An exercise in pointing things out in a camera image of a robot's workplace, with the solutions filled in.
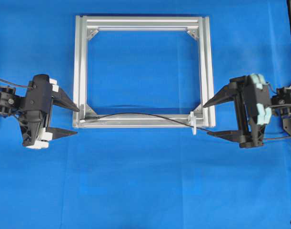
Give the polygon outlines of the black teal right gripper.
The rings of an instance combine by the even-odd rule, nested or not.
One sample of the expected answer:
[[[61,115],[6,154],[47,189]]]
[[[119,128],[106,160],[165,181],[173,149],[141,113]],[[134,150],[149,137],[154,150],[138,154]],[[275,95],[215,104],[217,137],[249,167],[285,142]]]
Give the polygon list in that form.
[[[239,130],[208,132],[213,137],[239,143],[240,148],[263,146],[266,125],[272,111],[268,83],[262,74],[250,74],[230,79],[202,107],[234,101]]]

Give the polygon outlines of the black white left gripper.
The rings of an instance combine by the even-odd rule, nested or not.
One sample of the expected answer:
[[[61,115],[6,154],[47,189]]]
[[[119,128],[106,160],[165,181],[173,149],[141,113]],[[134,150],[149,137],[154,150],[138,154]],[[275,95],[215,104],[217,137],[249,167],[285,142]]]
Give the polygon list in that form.
[[[52,105],[80,111],[57,86],[57,81],[51,80],[47,74],[35,75],[20,104],[20,129],[24,147],[43,149],[49,147],[51,140],[77,134],[76,131],[50,127]]]

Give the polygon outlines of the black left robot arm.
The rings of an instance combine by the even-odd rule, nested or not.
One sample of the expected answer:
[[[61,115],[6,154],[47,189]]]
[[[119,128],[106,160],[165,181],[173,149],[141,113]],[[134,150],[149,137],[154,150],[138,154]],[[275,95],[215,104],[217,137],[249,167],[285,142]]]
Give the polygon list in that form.
[[[53,106],[79,112],[56,80],[47,74],[37,74],[24,86],[25,96],[16,95],[19,85],[5,82],[0,85],[0,116],[13,116],[19,123],[22,145],[30,149],[49,147],[51,140],[75,135],[75,131],[50,126]]]

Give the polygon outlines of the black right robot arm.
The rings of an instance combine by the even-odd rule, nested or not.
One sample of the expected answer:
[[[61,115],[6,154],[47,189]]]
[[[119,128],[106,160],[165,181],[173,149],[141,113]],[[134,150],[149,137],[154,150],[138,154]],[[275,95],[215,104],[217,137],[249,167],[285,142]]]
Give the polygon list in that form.
[[[264,132],[273,115],[282,119],[291,138],[291,87],[278,88],[270,96],[270,84],[261,74],[230,79],[205,105],[211,107],[234,102],[238,130],[209,132],[213,137],[236,142],[241,148],[263,146]]]

